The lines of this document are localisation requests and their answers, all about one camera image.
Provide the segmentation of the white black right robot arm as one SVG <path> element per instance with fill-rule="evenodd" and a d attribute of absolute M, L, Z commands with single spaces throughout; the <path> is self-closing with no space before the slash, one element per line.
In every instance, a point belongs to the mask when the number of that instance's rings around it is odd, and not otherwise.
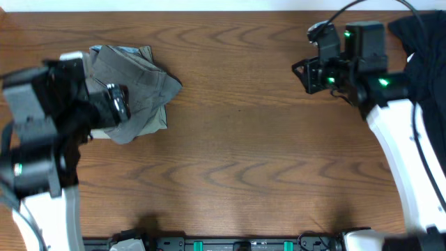
<path fill-rule="evenodd" d="M 408 97 L 406 76 L 386 65 L 363 70 L 340 57 L 304 59 L 291 69 L 308 94 L 340 91 L 359 109 L 385 154 L 403 209 L 405 234 L 347 230 L 325 242 L 327 250 L 444 250 L 445 174 L 422 108 Z"/>

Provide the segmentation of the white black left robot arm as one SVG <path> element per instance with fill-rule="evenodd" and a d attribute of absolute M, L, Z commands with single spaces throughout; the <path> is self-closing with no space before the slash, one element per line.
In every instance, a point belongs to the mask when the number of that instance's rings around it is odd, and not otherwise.
<path fill-rule="evenodd" d="M 130 118 L 128 91 L 108 84 L 5 84 L 13 121 L 1 138 L 1 202 L 13 213 L 28 250 L 84 250 L 79 223 L 79 147 L 93 129 Z"/>

